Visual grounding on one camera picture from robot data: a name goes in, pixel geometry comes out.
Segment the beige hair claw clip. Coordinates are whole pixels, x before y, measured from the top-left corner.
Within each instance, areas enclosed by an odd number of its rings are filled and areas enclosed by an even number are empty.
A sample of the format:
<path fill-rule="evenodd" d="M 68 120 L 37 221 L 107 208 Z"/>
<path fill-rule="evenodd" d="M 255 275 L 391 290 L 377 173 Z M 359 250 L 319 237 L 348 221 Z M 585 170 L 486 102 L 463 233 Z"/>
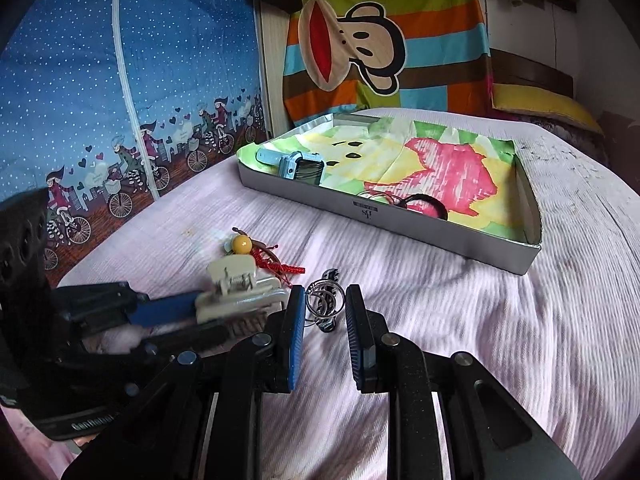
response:
<path fill-rule="evenodd" d="M 288 289 L 273 275 L 262 275 L 250 255 L 228 255 L 206 266 L 208 289 L 194 301 L 196 324 L 221 325 L 232 338 L 261 332 L 267 316 L 284 310 Z"/>

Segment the light blue smart watch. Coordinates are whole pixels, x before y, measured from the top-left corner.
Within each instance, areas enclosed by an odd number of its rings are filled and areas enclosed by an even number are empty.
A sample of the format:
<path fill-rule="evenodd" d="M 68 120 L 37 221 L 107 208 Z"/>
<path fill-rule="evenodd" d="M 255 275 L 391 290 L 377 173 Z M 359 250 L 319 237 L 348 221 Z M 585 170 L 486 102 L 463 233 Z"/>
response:
<path fill-rule="evenodd" d="M 323 178 L 326 162 L 320 154 L 294 151 L 282 153 L 268 148 L 260 148 L 256 160 L 261 164 L 274 167 L 282 179 L 298 181 L 318 186 Z"/>

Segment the blue fabric wardrobe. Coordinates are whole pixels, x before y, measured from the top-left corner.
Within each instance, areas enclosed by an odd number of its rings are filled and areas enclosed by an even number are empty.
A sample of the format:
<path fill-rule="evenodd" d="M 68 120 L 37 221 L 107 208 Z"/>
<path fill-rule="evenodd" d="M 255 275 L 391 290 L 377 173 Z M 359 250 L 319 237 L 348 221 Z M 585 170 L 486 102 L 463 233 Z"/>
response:
<path fill-rule="evenodd" d="M 1 194 L 48 194 L 51 284 L 267 135 L 248 0 L 34 0 L 1 53 Z"/>

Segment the grey cardboard tray box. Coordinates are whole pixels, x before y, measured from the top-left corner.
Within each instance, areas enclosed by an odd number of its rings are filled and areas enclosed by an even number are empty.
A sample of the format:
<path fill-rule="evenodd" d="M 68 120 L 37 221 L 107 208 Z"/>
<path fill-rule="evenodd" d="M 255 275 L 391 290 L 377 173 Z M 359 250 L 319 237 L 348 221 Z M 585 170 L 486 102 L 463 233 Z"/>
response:
<path fill-rule="evenodd" d="M 523 275 L 540 210 L 511 140 L 407 117 L 329 114 L 236 154 L 244 185 Z"/>

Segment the colourful cartoon cloth liner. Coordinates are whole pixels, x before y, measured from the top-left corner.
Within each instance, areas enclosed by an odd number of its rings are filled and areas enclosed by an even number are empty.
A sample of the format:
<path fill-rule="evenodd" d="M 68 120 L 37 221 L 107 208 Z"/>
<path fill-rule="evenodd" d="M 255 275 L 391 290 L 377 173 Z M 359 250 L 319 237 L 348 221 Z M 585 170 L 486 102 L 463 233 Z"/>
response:
<path fill-rule="evenodd" d="M 250 169 L 277 174 L 276 168 L 256 160 L 260 148 L 320 154 L 326 162 L 324 188 L 386 205 L 405 202 L 408 209 L 430 217 L 436 209 L 427 199 L 433 197 L 451 222 L 514 242 L 525 238 L 510 140 L 382 117 L 355 125 L 303 126 L 262 146 L 247 144 L 236 154 Z"/>

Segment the yellow pillow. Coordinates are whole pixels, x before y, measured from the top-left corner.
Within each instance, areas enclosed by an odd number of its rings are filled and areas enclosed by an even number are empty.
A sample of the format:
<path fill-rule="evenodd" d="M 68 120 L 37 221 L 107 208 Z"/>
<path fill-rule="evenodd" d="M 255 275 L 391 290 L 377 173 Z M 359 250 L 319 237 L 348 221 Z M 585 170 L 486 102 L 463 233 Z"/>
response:
<path fill-rule="evenodd" d="M 520 84 L 494 84 L 492 105 L 495 110 L 556 120 L 595 134 L 604 135 L 588 110 L 569 96 L 544 88 Z"/>

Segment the striped monkey blanket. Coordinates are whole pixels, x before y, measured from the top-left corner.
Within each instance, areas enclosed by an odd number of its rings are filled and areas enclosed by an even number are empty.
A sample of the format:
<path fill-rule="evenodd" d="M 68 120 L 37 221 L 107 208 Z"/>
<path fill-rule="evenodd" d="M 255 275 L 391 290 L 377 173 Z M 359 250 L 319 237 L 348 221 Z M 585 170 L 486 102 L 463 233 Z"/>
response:
<path fill-rule="evenodd" d="M 478 0 L 302 1 L 283 71 L 293 124 L 379 107 L 488 114 L 490 52 Z"/>

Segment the dark wooden headboard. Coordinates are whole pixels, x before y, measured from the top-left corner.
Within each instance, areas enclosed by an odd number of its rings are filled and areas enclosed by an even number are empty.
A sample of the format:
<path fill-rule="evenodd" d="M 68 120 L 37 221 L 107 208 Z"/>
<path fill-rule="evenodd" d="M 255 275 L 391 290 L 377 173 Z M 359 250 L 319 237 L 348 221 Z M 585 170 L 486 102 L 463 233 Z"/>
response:
<path fill-rule="evenodd" d="M 574 79 L 569 74 L 524 56 L 491 48 L 491 68 L 496 84 L 518 84 L 574 98 Z"/>

